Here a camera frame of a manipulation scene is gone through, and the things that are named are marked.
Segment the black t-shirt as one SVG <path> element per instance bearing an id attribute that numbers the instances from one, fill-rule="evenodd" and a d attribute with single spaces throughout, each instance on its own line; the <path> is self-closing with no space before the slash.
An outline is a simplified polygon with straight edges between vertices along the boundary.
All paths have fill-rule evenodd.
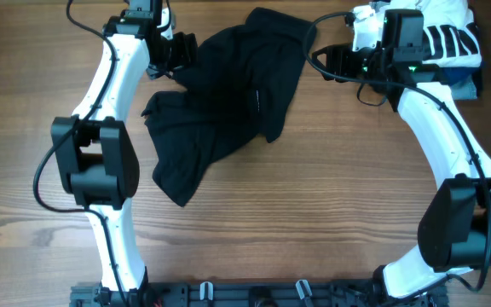
<path id="1" fill-rule="evenodd" d="M 211 164 L 257 135 L 281 135 L 315 35 L 310 21 L 255 8 L 174 74 L 182 91 L 153 94 L 142 111 L 158 156 L 153 181 L 176 205 L 193 198 Z"/>

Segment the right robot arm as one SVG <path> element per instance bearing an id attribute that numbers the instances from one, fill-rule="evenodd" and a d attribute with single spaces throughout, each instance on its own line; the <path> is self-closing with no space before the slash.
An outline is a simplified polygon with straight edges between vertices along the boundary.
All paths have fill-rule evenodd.
<path id="1" fill-rule="evenodd" d="M 482 82 L 482 52 L 466 1 L 375 1 L 344 13 L 348 44 L 325 47 L 325 61 L 303 38 L 306 61 L 327 80 L 369 85 L 408 124 L 427 158 L 437 191 L 417 243 L 379 267 L 372 304 L 397 306 L 425 298 L 477 271 L 478 292 L 491 267 L 491 158 L 456 107 L 458 84 Z"/>

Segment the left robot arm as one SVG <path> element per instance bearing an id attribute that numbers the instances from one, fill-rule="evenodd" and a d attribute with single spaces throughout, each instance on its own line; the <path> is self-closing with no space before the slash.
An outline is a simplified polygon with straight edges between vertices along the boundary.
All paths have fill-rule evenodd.
<path id="1" fill-rule="evenodd" d="M 102 267 L 100 281 L 72 288 L 72 306 L 159 305 L 136 244 L 131 206 L 140 166 L 126 120 L 143 75 L 170 77 L 194 62 L 194 35 L 174 28 L 169 2 L 130 1 L 95 33 L 102 56 L 85 97 L 51 125 L 46 155 L 88 217 Z"/>

